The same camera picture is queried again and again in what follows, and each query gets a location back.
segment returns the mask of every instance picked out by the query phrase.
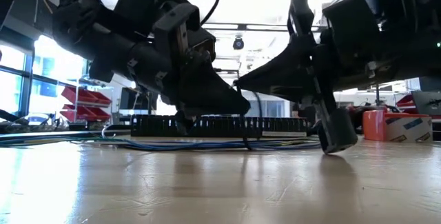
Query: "black cable tray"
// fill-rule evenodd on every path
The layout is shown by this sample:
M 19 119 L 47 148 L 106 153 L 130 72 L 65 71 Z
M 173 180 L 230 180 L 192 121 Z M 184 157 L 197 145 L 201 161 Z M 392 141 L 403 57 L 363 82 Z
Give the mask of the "black cable tray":
M 174 116 L 133 115 L 132 136 L 180 137 Z M 245 117 L 245 129 L 240 126 L 240 117 L 202 116 L 195 123 L 188 137 L 234 138 L 247 135 L 259 137 L 304 137 L 308 122 L 297 118 Z

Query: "blue cable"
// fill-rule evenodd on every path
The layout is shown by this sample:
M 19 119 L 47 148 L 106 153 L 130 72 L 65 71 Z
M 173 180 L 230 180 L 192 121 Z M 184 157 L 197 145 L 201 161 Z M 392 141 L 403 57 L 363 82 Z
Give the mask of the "blue cable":
M 127 139 L 103 139 L 103 138 L 79 138 L 79 137 L 68 137 L 68 136 L 40 136 L 40 137 L 30 137 L 23 139 L 12 139 L 7 141 L 0 141 L 0 147 L 23 147 L 31 145 L 42 145 L 40 143 L 32 144 L 26 143 L 26 141 L 36 141 L 44 139 L 62 139 L 64 141 L 114 141 L 114 142 L 125 142 L 128 147 L 134 147 L 140 150 L 149 151 L 172 151 L 172 150 L 197 150 L 197 149 L 235 149 L 244 148 L 242 141 L 228 141 L 228 142 L 202 142 L 202 143 L 190 143 L 185 141 L 148 141 L 152 143 L 168 143 L 168 144 L 180 144 L 180 145 L 145 145 L 137 143 Z M 251 142 L 253 148 L 264 149 L 264 150 L 299 150 L 299 149 L 312 149 L 320 147 L 319 143 L 306 143 L 299 145 L 286 145 L 281 146 L 281 143 L 286 143 L 287 141 L 295 141 L 300 139 L 285 139 L 285 140 L 263 140 Z

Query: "red storage bin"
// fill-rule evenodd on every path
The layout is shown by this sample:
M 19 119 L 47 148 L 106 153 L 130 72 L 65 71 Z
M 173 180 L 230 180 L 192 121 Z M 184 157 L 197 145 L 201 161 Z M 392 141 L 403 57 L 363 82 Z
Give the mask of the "red storage bin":
M 69 102 L 75 104 L 75 96 L 76 96 L 76 88 L 71 86 L 64 87 L 63 92 L 61 93 Z M 96 103 L 99 99 L 96 98 L 93 94 L 90 94 L 88 90 L 78 89 L 78 102 L 93 104 Z
M 64 110 L 68 111 L 60 111 L 60 114 L 62 114 L 65 118 L 67 118 L 70 122 L 75 121 L 75 106 L 70 104 L 65 104 L 63 106 Z M 96 120 L 95 113 L 88 110 L 86 107 L 83 106 L 77 106 L 76 110 L 76 119 L 77 120 L 86 120 L 86 121 L 94 121 Z
M 418 114 L 416 110 L 415 103 L 413 103 L 412 94 L 408 94 L 401 98 L 397 103 L 397 108 L 407 114 Z
M 110 114 L 106 113 L 101 108 L 96 108 L 96 107 L 86 107 L 86 108 L 94 114 L 93 121 L 106 121 L 110 118 Z
M 112 100 L 108 99 L 105 95 L 100 92 L 89 92 L 92 96 L 96 97 L 98 100 L 97 103 L 106 104 L 109 106 L 112 103 Z

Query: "wooden floor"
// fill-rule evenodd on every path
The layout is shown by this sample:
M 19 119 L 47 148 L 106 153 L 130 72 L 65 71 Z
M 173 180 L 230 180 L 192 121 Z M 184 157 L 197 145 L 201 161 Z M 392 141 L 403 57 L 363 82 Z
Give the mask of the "wooden floor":
M 0 223 L 441 223 L 441 147 L 0 150 Z

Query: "window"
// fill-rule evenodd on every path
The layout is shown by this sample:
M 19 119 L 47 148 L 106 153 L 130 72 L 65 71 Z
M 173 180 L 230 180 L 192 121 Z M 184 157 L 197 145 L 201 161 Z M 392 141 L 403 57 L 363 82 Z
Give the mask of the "window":
M 249 101 L 251 108 L 245 116 L 259 117 L 259 104 L 257 101 Z M 263 117 L 284 117 L 284 101 L 261 101 Z
M 4 65 L 17 70 L 23 69 L 25 63 L 24 53 L 7 45 L 0 45 L 0 50 L 2 53 L 0 65 Z
M 0 82 L 8 82 L 0 84 L 0 109 L 11 114 L 18 115 L 21 93 L 21 76 L 0 72 Z
M 55 114 L 68 101 L 61 96 L 64 87 L 32 80 L 29 113 Z
M 48 37 L 42 35 L 35 41 L 32 71 L 36 75 L 58 81 L 71 81 L 85 74 L 85 65 L 85 59 L 64 50 Z

